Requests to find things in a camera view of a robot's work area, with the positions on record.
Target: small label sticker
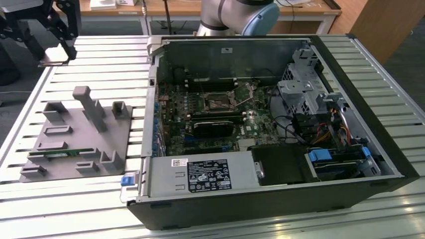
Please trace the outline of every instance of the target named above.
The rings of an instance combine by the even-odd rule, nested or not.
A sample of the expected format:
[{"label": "small label sticker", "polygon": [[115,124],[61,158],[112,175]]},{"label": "small label sticker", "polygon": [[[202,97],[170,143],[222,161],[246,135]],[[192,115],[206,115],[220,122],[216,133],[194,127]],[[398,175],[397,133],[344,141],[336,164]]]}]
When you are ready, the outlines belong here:
[{"label": "small label sticker", "polygon": [[120,11],[119,14],[136,15],[136,11]]},{"label": "small label sticker", "polygon": [[189,192],[232,189],[226,159],[188,162]]},{"label": "small label sticker", "polygon": [[233,48],[221,48],[221,53],[233,53]]},{"label": "small label sticker", "polygon": [[172,167],[180,167],[188,165],[188,159],[180,158],[180,159],[172,159]]}]

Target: motherboard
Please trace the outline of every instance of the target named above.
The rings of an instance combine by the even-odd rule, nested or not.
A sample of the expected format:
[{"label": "motherboard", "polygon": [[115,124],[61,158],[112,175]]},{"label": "motherboard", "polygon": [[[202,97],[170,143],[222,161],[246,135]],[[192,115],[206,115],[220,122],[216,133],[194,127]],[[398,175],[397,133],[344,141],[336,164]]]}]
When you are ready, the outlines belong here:
[{"label": "motherboard", "polygon": [[269,86],[256,80],[185,80],[158,85],[166,156],[246,151],[276,144]]}]

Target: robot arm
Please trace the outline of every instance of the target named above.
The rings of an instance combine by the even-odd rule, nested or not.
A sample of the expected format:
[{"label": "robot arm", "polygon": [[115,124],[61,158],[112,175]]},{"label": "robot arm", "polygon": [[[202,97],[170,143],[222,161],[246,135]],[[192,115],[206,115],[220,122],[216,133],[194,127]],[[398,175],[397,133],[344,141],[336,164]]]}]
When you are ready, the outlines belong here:
[{"label": "robot arm", "polygon": [[55,0],[56,6],[65,13],[68,26],[53,9],[53,0],[0,0],[4,18],[0,16],[0,38],[12,38],[25,46],[37,61],[47,58],[43,47],[31,34],[28,23],[21,20],[35,19],[52,32],[68,55],[68,60],[76,58],[73,42],[81,28],[79,0]]},{"label": "robot arm", "polygon": [[197,35],[265,35],[278,14],[273,0],[202,0]]}]

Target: power supply label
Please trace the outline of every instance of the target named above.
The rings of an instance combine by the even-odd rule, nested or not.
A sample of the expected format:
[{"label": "power supply label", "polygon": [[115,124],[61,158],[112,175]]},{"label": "power supply label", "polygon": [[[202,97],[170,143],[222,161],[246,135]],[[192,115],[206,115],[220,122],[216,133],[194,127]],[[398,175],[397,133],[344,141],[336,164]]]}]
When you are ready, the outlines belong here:
[{"label": "power supply label", "polygon": [[232,189],[226,159],[188,162],[190,193]]}]

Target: table leg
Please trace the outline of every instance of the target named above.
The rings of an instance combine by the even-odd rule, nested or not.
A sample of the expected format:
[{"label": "table leg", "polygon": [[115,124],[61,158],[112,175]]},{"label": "table leg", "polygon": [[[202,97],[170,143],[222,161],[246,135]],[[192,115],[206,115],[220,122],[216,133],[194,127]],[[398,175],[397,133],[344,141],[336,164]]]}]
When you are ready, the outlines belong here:
[{"label": "table leg", "polygon": [[328,34],[336,15],[328,15],[320,23],[316,34]]},{"label": "table leg", "polygon": [[152,32],[150,32],[149,17],[145,18],[144,16],[140,16],[138,17],[138,21],[140,21],[140,24],[141,24],[142,35],[150,35]]}]

